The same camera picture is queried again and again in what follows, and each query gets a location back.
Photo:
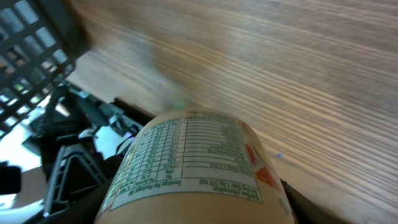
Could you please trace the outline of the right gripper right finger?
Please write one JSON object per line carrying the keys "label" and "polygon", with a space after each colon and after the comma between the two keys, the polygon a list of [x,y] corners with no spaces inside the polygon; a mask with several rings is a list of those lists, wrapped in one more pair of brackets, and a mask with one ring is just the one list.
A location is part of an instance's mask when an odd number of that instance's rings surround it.
{"label": "right gripper right finger", "polygon": [[344,224],[344,222],[306,198],[291,187],[286,181],[280,180],[292,208],[295,219],[299,224]]}

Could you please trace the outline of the green lid jar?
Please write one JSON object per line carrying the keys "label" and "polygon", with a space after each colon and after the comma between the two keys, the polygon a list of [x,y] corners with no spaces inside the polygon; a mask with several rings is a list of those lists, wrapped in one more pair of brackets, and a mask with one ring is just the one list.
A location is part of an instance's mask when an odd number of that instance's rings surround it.
{"label": "green lid jar", "polygon": [[295,223],[257,134],[214,110],[156,117],[133,140],[96,223]]}

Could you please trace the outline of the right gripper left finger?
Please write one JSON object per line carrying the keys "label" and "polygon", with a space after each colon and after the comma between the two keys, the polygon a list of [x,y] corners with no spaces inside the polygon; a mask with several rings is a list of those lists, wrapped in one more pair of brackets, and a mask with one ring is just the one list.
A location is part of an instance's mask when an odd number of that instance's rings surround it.
{"label": "right gripper left finger", "polygon": [[42,212],[39,212],[30,218],[30,222],[35,224],[93,223],[109,186],[110,183],[100,185],[97,189],[61,213],[44,217]]}

